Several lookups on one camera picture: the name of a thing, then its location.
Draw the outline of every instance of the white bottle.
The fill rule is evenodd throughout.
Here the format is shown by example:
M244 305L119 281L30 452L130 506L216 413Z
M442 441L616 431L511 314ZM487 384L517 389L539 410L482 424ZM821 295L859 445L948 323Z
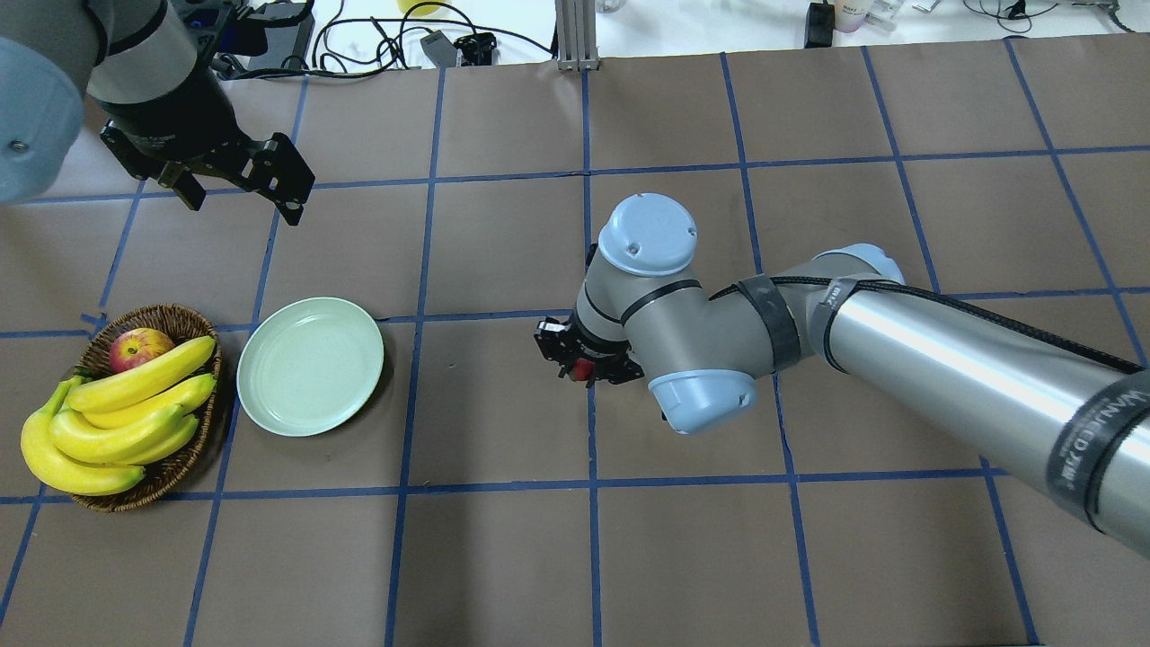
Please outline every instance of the white bottle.
M850 33L862 24L874 0L835 0L835 30Z

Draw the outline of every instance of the round plate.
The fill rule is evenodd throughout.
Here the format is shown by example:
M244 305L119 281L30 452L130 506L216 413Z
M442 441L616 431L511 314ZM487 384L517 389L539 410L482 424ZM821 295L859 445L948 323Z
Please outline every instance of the round plate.
M284 306L244 347L236 388L264 430L310 437L347 421L383 371L383 337L371 315L334 296Z

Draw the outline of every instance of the white floor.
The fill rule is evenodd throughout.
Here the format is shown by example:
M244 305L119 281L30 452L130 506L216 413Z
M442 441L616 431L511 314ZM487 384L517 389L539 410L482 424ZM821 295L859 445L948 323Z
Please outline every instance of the white floor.
M887 32L864 24L854 33L835 33L835 45L885 45L894 43L943 43L954 40L992 40L1009 36L994 18L971 13L961 0L941 0L934 11L923 14L906 3L895 15L896 29ZM1003 0L1003 6L1013 0ZM968 0L977 6L977 0ZM516 31L550 45L554 29L554 0L452 0L476 23ZM998 0L983 0L994 11ZM1028 8L1038 13L1052 2L1032 0ZM808 0L624 0L614 13L597 16L599 54L601 56L660 56L703 54L749 49L793 49L803 46ZM335 15L339 0L317 0L316 29ZM343 17L399 17L396 0L345 0ZM1122 0L1121 20L1132 29L1150 29L1150 0ZM453 18L448 9L438 9L431 17ZM1006 23L1011 29L1025 29L1026 21ZM394 33L394 23L385 24ZM442 25L453 39L466 28ZM1076 7L1061 2L1049 14L1034 18L1032 38L1087 33L1117 33L1119 29L1096 7ZM375 54L378 34L370 24L340 25L332 30L334 46L346 47L365 59ZM409 34L407 60L412 66L430 66ZM547 55L512 37L499 37L497 62L543 61Z

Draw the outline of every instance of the brown basket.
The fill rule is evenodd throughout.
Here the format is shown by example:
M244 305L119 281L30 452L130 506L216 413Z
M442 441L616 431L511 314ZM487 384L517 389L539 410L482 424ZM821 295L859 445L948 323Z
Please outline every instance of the brown basket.
M217 383L207 402L195 410L195 416L200 418L200 428L195 431L192 440L175 454L167 459L145 467L144 480L129 491L107 496L71 495L72 501L90 510L100 513L122 513L133 510L152 503L160 499L179 484L199 462L208 447L216 444L214 437L222 436L216 419L216 396L220 393L220 371L223 365L223 354L220 351L220 336L216 334L212 322L194 309L179 303L150 305L133 309L120 318L116 318L92 340L84 352L77 369L83 369L84 373L91 373L94 378L105 378L112 375L108 364L108 352L112 344L121 334L132 329L155 329L166 333L171 341L177 345L194 338L212 336L216 342L212 357L193 375L208 373L215 376Z

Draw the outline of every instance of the yellow banana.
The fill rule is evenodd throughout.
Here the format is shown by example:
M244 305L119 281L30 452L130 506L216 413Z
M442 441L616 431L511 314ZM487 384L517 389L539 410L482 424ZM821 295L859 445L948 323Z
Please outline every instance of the yellow banana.
M48 431L60 452L77 461L123 463L124 459L147 452L175 433L183 415L178 405L169 405L131 425L101 430L90 425L78 411L66 408L52 417Z
M167 390L200 368L215 349L210 337L189 340L155 360L72 388L64 403L83 414L130 407Z
M169 455L175 454L177 449L187 445L187 441L192 440L192 437L195 436L195 430L199 426L200 422L195 416L184 416L179 419L179 426L176 428L175 433L161 440L152 449L124 459L124 463L150 465L161 459L167 459Z
M85 413L84 419L101 430L114 430L130 425L169 405L178 405L184 414L190 414L207 402L208 396L212 395L212 390L215 388L215 383L214 376L204 373L189 378L170 390L154 395L144 402L137 402L131 407L105 414Z
M144 468L136 465L89 465L67 456L52 444L48 431L69 390L80 383L72 378L60 383L52 399L32 413L20 434L20 450L36 478L72 494L102 496L130 490L144 479Z

